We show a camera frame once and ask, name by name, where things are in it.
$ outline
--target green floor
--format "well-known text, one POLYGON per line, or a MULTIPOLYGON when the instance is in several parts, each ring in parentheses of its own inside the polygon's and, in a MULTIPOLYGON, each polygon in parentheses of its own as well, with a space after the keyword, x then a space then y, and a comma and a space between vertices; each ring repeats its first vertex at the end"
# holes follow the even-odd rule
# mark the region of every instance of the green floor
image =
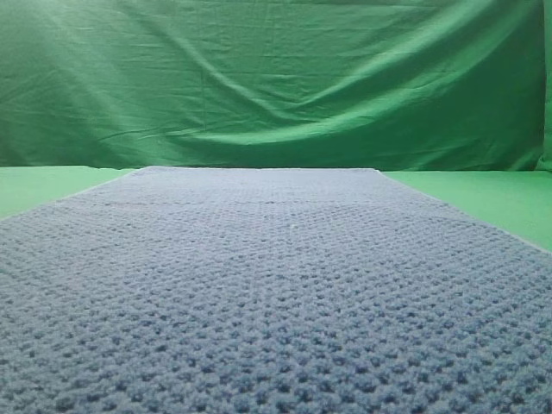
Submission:
MULTIPOLYGON (((85 166, 0 168, 0 217, 99 185, 128 171, 85 166)), ((550 172, 389 172, 387 175, 552 251, 550 172)))

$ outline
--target green surface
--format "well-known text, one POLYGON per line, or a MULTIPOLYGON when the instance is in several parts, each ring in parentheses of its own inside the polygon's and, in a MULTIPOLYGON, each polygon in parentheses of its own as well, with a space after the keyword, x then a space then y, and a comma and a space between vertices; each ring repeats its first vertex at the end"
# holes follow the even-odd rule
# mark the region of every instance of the green surface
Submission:
POLYGON ((0 218, 100 185, 128 172, 86 166, 0 168, 0 218))
POLYGON ((552 172, 389 172, 387 175, 552 251, 552 172))
POLYGON ((546 47, 546 123, 544 130, 544 154, 539 168, 552 171, 552 0, 544 1, 546 47))
MULTIPOLYGON (((82 191, 127 172, 82 166, 0 168, 0 217, 82 191)), ((552 251, 550 172, 389 172, 387 175, 552 251)))
POLYGON ((532 169, 542 0, 2 0, 0 166, 532 169))

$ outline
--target green screen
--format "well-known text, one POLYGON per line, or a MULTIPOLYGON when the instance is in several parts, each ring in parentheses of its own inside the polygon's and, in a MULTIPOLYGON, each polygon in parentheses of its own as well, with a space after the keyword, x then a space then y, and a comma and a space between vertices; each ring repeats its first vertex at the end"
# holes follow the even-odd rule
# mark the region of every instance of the green screen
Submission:
MULTIPOLYGON (((552 0, 544 0, 546 77, 552 79, 552 0)), ((552 80, 546 85, 546 127, 544 130, 544 154, 539 168, 552 171, 552 80)))
POLYGON ((541 0, 3 0, 0 53, 0 166, 543 153, 541 0))

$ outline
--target knitted rug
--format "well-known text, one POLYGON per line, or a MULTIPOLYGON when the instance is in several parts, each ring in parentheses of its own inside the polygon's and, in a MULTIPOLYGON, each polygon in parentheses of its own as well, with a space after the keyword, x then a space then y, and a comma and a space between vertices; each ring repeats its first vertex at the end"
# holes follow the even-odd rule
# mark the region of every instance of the knitted rug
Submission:
POLYGON ((552 412, 552 254, 374 170, 149 167, 0 222, 0 412, 552 412))

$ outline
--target blue knitted mat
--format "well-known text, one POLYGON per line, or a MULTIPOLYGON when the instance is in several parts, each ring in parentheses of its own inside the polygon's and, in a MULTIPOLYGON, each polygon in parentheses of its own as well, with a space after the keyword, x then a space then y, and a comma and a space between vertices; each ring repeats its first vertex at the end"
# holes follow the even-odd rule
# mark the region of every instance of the blue knitted mat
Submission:
POLYGON ((149 167, 0 222, 0 413, 552 412, 552 254, 379 172, 149 167))

